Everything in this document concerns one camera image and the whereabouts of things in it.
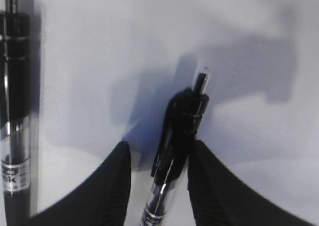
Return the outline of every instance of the silver band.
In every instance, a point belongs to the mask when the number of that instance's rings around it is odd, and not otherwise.
[[[4,36],[4,35],[0,35],[0,41],[24,41],[24,40],[28,40],[30,39],[29,36],[24,36],[24,37],[11,37],[11,36]]]
[[[164,214],[164,215],[154,215],[148,210],[147,206],[144,208],[144,210],[154,219],[162,219],[166,215],[166,214]]]
[[[11,58],[11,57],[8,57],[8,56],[4,56],[5,57],[5,59],[7,60],[7,61],[9,61],[9,60],[18,60],[18,61],[24,61],[25,59],[28,59],[29,57],[19,57],[19,58]]]

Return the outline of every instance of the white surface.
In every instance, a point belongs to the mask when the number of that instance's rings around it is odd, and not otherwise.
[[[34,0],[34,7],[42,19],[39,210],[124,138],[142,152],[127,218],[137,222],[166,104],[191,82],[197,59],[212,74],[199,138],[257,192],[319,224],[318,0]],[[167,225],[194,225],[186,182]]]

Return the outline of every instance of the transparent pen barrel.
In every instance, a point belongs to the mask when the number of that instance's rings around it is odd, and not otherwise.
[[[175,197],[176,182],[173,181],[162,186],[153,183],[140,226],[162,225],[165,215]]]
[[[1,129],[1,158],[4,193],[13,196],[30,186],[29,117],[9,122]]]

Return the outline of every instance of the pen label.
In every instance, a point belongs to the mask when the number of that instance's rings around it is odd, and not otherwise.
[[[30,160],[20,165],[2,163],[3,190],[17,192],[30,187]]]
[[[165,215],[156,216],[144,209],[140,226],[160,226],[163,223]]]

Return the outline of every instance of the black pen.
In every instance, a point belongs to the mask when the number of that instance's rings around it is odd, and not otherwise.
[[[30,216],[29,26],[18,0],[5,0],[0,12],[0,136],[8,226]]]
[[[176,94],[168,104],[151,172],[154,183],[140,226],[160,226],[163,223],[209,101],[204,93],[207,82],[208,75],[200,73],[193,89],[187,88]]]

